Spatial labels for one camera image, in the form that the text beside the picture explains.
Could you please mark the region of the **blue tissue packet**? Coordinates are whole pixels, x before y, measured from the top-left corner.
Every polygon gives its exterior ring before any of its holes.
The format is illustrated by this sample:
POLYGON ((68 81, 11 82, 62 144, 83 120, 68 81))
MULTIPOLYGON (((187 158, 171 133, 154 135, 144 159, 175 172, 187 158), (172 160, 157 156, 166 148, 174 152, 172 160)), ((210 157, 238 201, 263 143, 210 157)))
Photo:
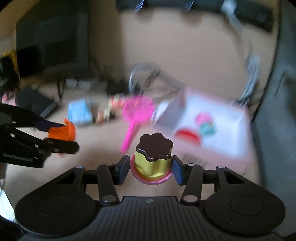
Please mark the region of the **blue tissue packet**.
POLYGON ((76 126, 83 126, 93 122, 90 99, 79 99, 68 104, 67 118, 76 126))

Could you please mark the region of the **black monitor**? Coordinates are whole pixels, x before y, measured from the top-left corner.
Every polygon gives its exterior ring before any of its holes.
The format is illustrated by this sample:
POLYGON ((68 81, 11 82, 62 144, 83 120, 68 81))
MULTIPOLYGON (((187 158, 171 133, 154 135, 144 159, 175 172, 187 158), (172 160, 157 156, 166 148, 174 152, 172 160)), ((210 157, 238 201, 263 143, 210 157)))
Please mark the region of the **black monitor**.
POLYGON ((16 24, 21 78, 88 77, 89 1, 39 1, 16 24))

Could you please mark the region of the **pink toy net scoop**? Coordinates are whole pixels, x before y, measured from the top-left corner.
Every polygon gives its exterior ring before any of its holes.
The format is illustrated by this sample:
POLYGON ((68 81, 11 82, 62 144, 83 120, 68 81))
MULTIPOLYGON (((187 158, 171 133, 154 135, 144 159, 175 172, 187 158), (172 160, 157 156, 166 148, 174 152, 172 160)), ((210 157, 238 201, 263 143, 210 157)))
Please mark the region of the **pink toy net scoop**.
POLYGON ((154 112, 154 102, 151 98, 144 95, 130 97, 123 106, 123 118, 128 121, 129 127, 121 146, 121 151, 126 152, 130 148, 134 129, 147 123, 154 112))

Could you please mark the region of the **pink bird toy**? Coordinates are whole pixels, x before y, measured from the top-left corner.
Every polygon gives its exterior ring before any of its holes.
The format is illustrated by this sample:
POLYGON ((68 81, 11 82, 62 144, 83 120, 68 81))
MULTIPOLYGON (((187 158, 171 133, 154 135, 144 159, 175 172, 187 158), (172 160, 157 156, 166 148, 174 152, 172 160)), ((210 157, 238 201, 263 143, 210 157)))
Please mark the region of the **pink bird toy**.
POLYGON ((196 116, 196 125, 202 136, 211 136, 217 132, 214 118, 206 112, 200 112, 196 116))

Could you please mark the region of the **red camera toy keychain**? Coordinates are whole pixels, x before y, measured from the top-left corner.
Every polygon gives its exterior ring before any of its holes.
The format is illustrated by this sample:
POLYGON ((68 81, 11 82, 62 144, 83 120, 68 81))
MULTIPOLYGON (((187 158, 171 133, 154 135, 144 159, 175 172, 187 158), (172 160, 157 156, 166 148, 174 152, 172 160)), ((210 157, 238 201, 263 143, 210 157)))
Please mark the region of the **red camera toy keychain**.
POLYGON ((108 122, 110 120, 114 120, 116 118, 116 111, 113 109, 105 109, 102 111, 98 111, 95 115, 95 123, 97 125, 102 124, 104 122, 108 122))

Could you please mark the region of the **computer tower case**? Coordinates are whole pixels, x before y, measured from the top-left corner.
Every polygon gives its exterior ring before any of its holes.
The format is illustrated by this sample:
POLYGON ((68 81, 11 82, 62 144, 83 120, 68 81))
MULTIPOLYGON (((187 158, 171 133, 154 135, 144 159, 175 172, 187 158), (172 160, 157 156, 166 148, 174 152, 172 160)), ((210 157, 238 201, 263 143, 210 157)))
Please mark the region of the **computer tower case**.
POLYGON ((276 53, 255 113, 263 186, 270 192, 295 184, 295 1, 280 1, 276 53))

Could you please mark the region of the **orange toy figure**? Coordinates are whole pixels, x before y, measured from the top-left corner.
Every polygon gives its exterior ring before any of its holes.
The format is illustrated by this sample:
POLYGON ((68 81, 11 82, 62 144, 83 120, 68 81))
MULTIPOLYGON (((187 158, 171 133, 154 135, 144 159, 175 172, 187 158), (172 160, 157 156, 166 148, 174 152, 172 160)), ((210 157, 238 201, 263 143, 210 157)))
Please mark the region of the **orange toy figure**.
POLYGON ((46 140, 52 153, 75 154, 79 150, 79 145, 75 142, 76 128, 67 119, 64 119, 64 125, 61 128, 50 128, 46 140))

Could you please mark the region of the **yellow pudding toy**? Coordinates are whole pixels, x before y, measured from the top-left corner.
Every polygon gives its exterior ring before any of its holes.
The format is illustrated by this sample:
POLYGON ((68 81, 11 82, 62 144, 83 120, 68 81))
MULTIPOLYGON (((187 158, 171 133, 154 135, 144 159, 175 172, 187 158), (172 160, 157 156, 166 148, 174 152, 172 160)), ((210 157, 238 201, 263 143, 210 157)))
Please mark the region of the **yellow pudding toy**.
POLYGON ((131 172, 146 185, 160 185, 172 175, 173 142, 162 133, 144 134, 130 159, 131 172))

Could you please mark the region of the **black keyboard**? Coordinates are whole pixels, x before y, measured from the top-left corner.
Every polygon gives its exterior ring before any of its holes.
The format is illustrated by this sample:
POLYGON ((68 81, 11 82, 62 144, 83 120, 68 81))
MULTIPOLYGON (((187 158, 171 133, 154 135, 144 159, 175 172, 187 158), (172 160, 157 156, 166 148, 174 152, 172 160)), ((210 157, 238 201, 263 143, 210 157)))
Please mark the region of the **black keyboard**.
POLYGON ((48 98, 30 87, 26 87, 16 94, 15 103, 42 118, 46 118, 58 107, 58 103, 53 98, 48 98))

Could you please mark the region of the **pink cardboard box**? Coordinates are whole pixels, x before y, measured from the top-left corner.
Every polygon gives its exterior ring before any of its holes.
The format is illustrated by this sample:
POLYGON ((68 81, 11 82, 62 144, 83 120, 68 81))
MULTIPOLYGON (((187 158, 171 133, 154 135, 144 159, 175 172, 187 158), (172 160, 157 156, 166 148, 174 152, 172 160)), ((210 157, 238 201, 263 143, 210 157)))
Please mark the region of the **pink cardboard box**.
POLYGON ((246 108, 189 87, 158 108, 153 130, 172 140, 174 155, 205 169, 244 174, 256 160, 246 108))

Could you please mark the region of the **black-haired doll keychain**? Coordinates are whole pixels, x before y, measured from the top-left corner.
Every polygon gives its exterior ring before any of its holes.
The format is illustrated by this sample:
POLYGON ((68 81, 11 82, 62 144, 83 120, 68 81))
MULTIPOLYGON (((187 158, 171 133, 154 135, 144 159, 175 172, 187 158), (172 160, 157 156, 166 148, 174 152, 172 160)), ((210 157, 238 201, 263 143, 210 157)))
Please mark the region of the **black-haired doll keychain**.
POLYGON ((123 94, 116 94, 111 96, 108 102, 108 107, 113 110, 121 110, 123 109, 125 103, 129 99, 128 96, 123 94))

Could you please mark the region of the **red plastic lid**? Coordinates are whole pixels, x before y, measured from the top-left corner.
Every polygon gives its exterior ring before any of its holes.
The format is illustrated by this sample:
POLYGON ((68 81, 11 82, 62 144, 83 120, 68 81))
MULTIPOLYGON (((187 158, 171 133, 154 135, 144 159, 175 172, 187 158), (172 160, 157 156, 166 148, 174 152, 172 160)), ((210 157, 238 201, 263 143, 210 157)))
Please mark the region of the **red plastic lid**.
POLYGON ((192 145, 201 145, 200 134, 188 128, 182 128, 177 130, 174 134, 174 137, 182 139, 184 142, 191 143, 192 145))

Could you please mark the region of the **white power strip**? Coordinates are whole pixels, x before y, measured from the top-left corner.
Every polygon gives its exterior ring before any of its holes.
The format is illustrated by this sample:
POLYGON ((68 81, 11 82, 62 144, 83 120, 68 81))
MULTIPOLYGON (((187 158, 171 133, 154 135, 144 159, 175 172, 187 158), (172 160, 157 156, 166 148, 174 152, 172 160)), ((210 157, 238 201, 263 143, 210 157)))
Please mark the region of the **white power strip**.
POLYGON ((66 86, 70 88, 89 90, 93 85, 92 79, 66 79, 66 86))

